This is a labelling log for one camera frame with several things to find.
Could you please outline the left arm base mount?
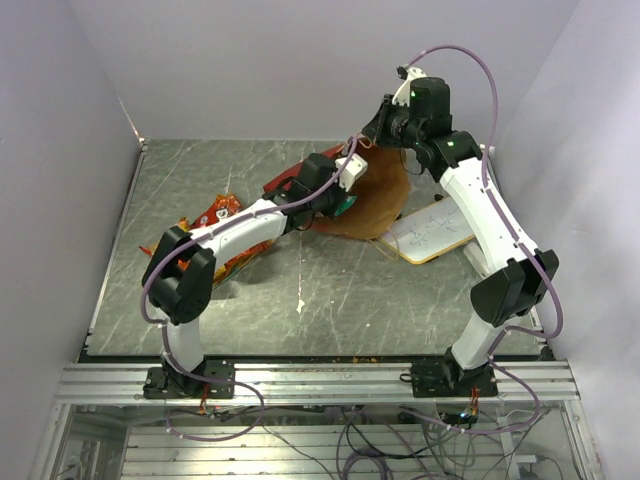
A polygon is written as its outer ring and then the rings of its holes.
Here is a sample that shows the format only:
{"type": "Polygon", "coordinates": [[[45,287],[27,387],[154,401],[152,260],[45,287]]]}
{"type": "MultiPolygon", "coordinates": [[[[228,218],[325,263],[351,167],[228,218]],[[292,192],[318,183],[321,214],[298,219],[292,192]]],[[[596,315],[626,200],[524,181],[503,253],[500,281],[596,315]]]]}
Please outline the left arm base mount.
{"type": "Polygon", "coordinates": [[[160,367],[147,371],[142,395],[148,400],[231,399],[235,369],[226,361],[203,360],[190,374],[183,373],[165,357],[160,367]]]}

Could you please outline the teal snack packet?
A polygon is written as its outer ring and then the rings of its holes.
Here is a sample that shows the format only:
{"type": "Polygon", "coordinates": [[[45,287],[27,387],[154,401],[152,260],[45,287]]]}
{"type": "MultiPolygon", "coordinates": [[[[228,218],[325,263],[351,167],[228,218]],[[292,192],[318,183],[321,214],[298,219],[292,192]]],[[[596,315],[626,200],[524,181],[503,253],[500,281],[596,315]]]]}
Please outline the teal snack packet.
{"type": "Polygon", "coordinates": [[[357,200],[356,196],[347,196],[335,209],[334,216],[340,216],[347,211],[357,200]]]}

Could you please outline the orange honey dijon chip bag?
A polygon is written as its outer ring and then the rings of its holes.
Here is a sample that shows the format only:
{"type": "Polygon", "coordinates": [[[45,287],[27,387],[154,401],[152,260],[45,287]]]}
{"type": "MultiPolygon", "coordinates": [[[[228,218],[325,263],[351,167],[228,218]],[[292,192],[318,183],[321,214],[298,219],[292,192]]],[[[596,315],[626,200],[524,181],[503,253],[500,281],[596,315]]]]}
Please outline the orange honey dijon chip bag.
{"type": "Polygon", "coordinates": [[[256,257],[268,251],[273,244],[273,240],[260,242],[259,244],[256,244],[246,251],[236,255],[223,265],[217,267],[213,277],[213,286],[217,287],[229,280],[234,274],[237,274],[240,270],[245,268],[256,257]]]}

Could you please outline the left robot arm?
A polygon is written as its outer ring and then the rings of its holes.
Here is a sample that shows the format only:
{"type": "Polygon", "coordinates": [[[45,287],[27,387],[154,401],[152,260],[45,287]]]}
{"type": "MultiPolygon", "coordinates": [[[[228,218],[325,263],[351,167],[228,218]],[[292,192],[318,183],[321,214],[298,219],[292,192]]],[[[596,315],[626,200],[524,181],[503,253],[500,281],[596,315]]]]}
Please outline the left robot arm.
{"type": "Polygon", "coordinates": [[[359,155],[311,154],[240,212],[191,230],[164,232],[142,277],[143,319],[161,330],[162,368],[182,397],[203,387],[205,355],[199,320],[211,301],[215,274],[261,243],[309,224],[333,219],[351,204],[351,191],[368,170],[359,155]]]}

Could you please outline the orange cheetos snack bag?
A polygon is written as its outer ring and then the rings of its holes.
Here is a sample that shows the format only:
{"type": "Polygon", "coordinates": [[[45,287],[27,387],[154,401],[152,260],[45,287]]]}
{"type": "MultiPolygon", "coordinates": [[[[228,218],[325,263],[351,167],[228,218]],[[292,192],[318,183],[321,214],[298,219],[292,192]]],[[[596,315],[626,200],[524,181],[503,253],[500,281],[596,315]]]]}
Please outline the orange cheetos snack bag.
{"type": "Polygon", "coordinates": [[[188,232],[190,230],[190,223],[188,221],[188,219],[186,217],[182,217],[178,222],[177,222],[177,226],[185,231],[188,232]]]}

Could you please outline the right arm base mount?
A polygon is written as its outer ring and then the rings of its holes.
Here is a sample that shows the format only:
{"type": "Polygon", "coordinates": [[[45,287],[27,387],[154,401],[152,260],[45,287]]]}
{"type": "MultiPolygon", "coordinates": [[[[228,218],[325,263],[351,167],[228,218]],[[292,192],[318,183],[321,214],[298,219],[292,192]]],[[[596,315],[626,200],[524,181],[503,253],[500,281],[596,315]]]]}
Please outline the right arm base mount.
{"type": "Polygon", "coordinates": [[[432,356],[411,364],[399,380],[411,386],[415,398],[495,397],[498,387],[488,364],[472,370],[461,369],[453,359],[432,356]]]}

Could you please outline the red doritos bag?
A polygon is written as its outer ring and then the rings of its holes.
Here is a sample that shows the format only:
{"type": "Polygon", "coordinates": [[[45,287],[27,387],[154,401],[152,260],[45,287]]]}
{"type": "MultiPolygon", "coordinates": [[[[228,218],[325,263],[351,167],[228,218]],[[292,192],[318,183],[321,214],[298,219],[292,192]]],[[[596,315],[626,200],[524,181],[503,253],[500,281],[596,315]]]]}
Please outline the red doritos bag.
{"type": "Polygon", "coordinates": [[[218,194],[209,208],[190,224],[190,229],[210,226],[243,210],[242,203],[234,194],[218,194]]]}

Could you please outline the red paper bag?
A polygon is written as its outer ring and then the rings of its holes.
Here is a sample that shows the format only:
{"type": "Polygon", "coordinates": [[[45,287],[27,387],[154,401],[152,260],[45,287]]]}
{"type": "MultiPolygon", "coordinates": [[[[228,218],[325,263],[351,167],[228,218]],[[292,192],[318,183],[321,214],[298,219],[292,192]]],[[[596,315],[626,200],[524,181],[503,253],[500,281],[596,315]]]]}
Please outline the red paper bag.
{"type": "Polygon", "coordinates": [[[311,230],[349,239],[373,241],[389,231],[406,204],[410,191],[402,149],[382,148],[361,140],[356,153],[368,164],[350,193],[355,202],[334,219],[318,216],[311,230]]]}

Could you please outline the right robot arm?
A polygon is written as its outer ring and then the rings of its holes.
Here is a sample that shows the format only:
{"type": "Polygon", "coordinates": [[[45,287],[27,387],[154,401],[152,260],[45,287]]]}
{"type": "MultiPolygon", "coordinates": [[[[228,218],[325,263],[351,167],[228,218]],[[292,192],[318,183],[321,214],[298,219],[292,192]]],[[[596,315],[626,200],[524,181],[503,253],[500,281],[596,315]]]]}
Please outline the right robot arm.
{"type": "Polygon", "coordinates": [[[402,84],[383,97],[363,134],[379,147],[414,152],[425,172],[453,199],[488,267],[470,290],[472,316],[444,357],[440,375],[450,394],[465,394],[482,375],[508,328],[541,302],[559,259],[521,229],[487,172],[487,149],[453,128],[450,88],[418,68],[403,69],[402,84]]]}

